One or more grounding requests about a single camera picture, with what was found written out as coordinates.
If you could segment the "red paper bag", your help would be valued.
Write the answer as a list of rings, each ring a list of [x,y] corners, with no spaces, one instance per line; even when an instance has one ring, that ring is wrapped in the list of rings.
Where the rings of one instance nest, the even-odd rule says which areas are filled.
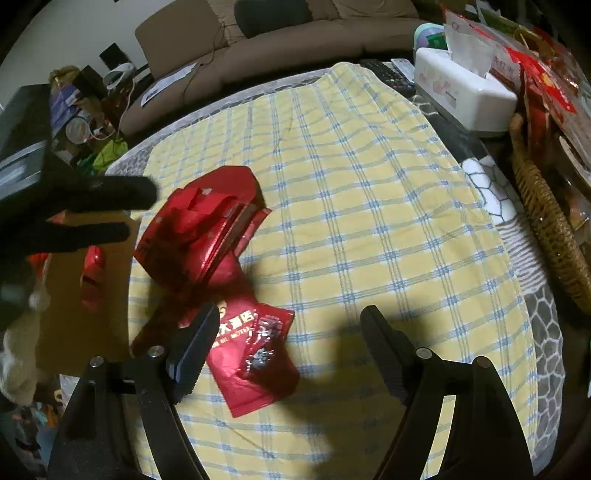
[[[164,291],[184,294],[238,257],[269,216],[246,166],[222,166],[176,189],[155,214],[134,258]]]

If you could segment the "red packet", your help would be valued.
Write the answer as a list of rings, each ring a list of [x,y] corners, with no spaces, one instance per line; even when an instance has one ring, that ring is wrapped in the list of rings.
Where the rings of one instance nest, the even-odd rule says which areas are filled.
[[[256,300],[250,293],[214,300],[218,333],[207,366],[232,417],[262,409],[294,393],[300,373],[287,354],[294,312]]]

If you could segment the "green cloth bag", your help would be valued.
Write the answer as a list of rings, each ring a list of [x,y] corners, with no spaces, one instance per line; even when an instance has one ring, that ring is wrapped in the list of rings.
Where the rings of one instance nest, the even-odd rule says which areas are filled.
[[[106,172],[109,166],[128,151],[128,145],[123,139],[109,141],[102,150],[96,154],[80,160],[75,170],[84,176],[97,176]]]

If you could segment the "large cardboard box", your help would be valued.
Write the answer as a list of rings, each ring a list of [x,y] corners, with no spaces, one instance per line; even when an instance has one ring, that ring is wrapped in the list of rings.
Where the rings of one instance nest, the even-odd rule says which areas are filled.
[[[82,304],[84,249],[48,259],[45,286],[50,305],[43,313],[36,347],[37,368],[48,375],[79,376],[91,358],[110,362],[129,357],[127,295],[132,254],[139,223],[125,212],[64,214],[63,223],[79,226],[123,222],[129,238],[102,246],[106,257],[102,296],[95,310]]]

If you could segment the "white paper on sofa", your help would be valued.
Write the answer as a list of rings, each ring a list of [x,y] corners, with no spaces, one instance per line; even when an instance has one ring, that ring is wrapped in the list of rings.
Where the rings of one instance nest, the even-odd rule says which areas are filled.
[[[159,95],[165,89],[167,89],[174,83],[184,79],[193,71],[195,66],[197,66],[196,62],[189,64],[177,70],[176,72],[157,80],[150,88],[148,88],[145,91],[145,93],[141,97],[140,106],[144,107],[148,102],[150,102],[154,97]]]

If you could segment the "brown sofa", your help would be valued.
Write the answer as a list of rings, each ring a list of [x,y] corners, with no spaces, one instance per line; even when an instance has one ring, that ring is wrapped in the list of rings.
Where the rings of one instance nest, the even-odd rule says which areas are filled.
[[[121,119],[124,136],[140,137],[252,84],[365,56],[410,54],[421,25],[410,1],[399,16],[339,15],[332,1],[311,1],[310,22],[228,42],[208,1],[173,1],[135,30],[150,72],[161,80],[189,73],[150,100],[139,96]]]

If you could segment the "wicker basket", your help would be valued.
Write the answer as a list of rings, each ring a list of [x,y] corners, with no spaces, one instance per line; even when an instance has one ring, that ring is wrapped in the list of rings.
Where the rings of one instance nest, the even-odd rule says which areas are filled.
[[[516,113],[509,124],[518,193],[553,279],[583,312],[589,314],[590,268],[559,203],[529,156],[522,135],[523,123],[523,117]]]

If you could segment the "white tissue box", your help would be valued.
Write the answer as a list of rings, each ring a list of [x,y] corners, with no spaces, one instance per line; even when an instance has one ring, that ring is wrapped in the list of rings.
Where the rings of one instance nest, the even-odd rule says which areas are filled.
[[[419,95],[465,130],[488,137],[508,131],[518,98],[492,74],[482,78],[447,51],[423,47],[416,52],[414,81]]]

